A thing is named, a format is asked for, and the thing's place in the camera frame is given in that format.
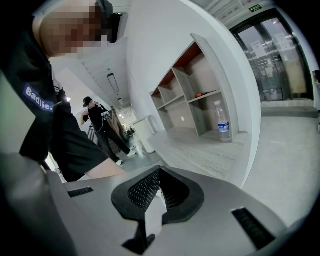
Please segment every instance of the black mesh vent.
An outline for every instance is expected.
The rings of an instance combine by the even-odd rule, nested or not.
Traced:
[[[68,191],[68,194],[71,198],[81,196],[87,193],[94,191],[91,187],[80,188],[77,190]]]
[[[232,214],[258,250],[275,240],[273,235],[246,208],[233,210]]]
[[[165,171],[161,172],[160,179],[167,211],[181,205],[188,198],[189,189],[180,180]]]
[[[128,197],[136,206],[145,212],[155,198],[160,187],[160,171],[147,176],[128,190]]]

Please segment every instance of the white shoe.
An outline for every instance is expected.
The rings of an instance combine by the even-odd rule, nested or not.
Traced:
[[[127,155],[128,157],[131,157],[133,155],[135,155],[137,153],[137,151],[135,150],[130,150],[129,154]]]
[[[120,165],[122,165],[123,162],[124,162],[124,161],[119,160],[118,162],[116,162],[116,164],[117,164],[118,166],[120,166]]]

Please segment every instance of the curved white wall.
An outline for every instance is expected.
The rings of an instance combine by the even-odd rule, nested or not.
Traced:
[[[192,43],[191,33],[206,38],[232,88],[239,130],[249,133],[239,168],[231,179],[241,187],[257,152],[261,108],[254,74],[236,39],[218,20],[188,0],[135,0],[126,29],[129,37],[127,65],[131,76],[129,90],[139,91],[138,95],[131,93],[130,99],[139,117],[152,115],[158,131],[164,130],[164,126],[150,92]]]

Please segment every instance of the double door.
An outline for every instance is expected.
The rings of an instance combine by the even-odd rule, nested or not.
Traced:
[[[302,50],[277,12],[266,12],[232,29],[256,78],[260,100],[313,98]]]

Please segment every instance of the exit sign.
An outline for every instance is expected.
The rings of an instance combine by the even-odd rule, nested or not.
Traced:
[[[256,12],[256,11],[259,11],[260,9],[262,9],[262,7],[261,7],[259,4],[257,4],[257,5],[255,5],[255,6],[249,8],[249,10],[250,10],[252,13],[254,13],[254,12]]]

